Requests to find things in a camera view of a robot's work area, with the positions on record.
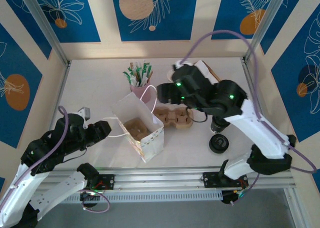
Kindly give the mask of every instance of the metal corner post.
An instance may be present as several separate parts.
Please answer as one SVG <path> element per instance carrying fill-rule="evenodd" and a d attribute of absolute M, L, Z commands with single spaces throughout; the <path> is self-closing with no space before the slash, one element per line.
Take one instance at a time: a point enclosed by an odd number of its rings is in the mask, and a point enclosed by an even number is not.
<path fill-rule="evenodd" d="M 55 50 L 59 59 L 62 61 L 62 63 L 65 64 L 67 68 L 69 63 L 67 56 L 63 51 L 54 30 L 52 29 L 49 21 L 47 20 L 37 0 L 23 0 L 23 1 L 26 7 L 29 9 L 30 13 L 32 14 L 34 20 L 40 27 L 41 31 L 43 32 L 45 38 L 48 40 L 49 44 Z"/>
<path fill-rule="evenodd" d="M 283 0 L 271 0 L 270 4 L 266 10 L 266 13 L 264 14 L 255 34 L 253 35 L 251 45 L 253 46 L 253 49 L 255 50 L 256 47 L 260 44 L 262 38 L 266 34 L 271 22 L 273 21 L 275 15 L 277 14 Z M 247 50 L 244 56 L 244 62 L 247 63 L 250 56 L 251 56 L 250 49 Z"/>

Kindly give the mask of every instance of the paper bag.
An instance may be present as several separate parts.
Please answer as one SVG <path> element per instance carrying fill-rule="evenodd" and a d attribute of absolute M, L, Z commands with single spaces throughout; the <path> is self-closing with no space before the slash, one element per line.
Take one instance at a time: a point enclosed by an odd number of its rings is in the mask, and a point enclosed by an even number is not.
<path fill-rule="evenodd" d="M 134 93 L 130 93 L 111 107 L 112 112 L 118 118 L 119 125 L 123 129 L 127 139 L 139 153 L 144 162 L 148 162 L 164 149 L 164 124 L 155 117 L 149 108 Z M 150 131 L 150 135 L 140 142 L 136 141 L 125 128 L 124 124 L 132 119 L 139 118 Z"/>

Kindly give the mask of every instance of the white floor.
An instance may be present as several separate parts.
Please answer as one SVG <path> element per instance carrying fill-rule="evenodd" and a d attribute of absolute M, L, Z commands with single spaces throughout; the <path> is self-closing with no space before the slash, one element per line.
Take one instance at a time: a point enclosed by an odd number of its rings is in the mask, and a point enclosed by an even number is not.
<path fill-rule="evenodd" d="M 159 85 L 168 82 L 167 72 L 178 59 L 148 59 L 152 64 L 151 83 Z M 240 58 L 192 58 L 190 62 L 205 61 L 221 79 L 237 82 L 249 95 L 249 87 Z M 76 112 L 86 106 L 91 110 L 90 123 L 104 117 L 113 117 L 110 106 L 130 92 L 128 82 L 123 75 L 130 62 L 138 60 L 74 60 L 64 88 L 60 104 L 68 112 Z M 201 120 L 204 114 L 195 111 L 194 119 Z M 89 162 L 99 167 L 197 167 L 220 166 L 226 159 L 234 158 L 250 150 L 252 142 L 237 128 L 229 126 L 222 134 L 230 142 L 224 154 L 215 154 L 209 149 L 212 137 L 211 117 L 206 123 L 194 123 L 188 130 L 168 128 L 164 131 L 164 151 L 144 163 L 125 137 L 106 138 L 90 147 L 81 158 L 56 167 L 76 168 Z M 121 134 L 122 130 L 115 120 L 110 121 L 110 135 Z"/>

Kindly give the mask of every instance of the pink cup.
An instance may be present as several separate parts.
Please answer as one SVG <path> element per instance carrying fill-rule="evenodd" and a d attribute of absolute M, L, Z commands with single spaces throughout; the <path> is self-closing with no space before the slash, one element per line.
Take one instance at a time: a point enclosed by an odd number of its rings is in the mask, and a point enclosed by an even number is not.
<path fill-rule="evenodd" d="M 149 85 L 150 85 L 150 80 L 143 87 L 135 87 L 135 86 L 130 85 L 130 89 L 138 98 L 141 98 L 142 94 L 144 93 L 144 91 L 146 90 L 146 88 Z M 148 88 L 148 90 L 146 91 L 146 93 L 142 97 L 142 101 L 144 103 L 147 103 L 150 101 L 150 99 L 151 99 L 151 88 Z"/>

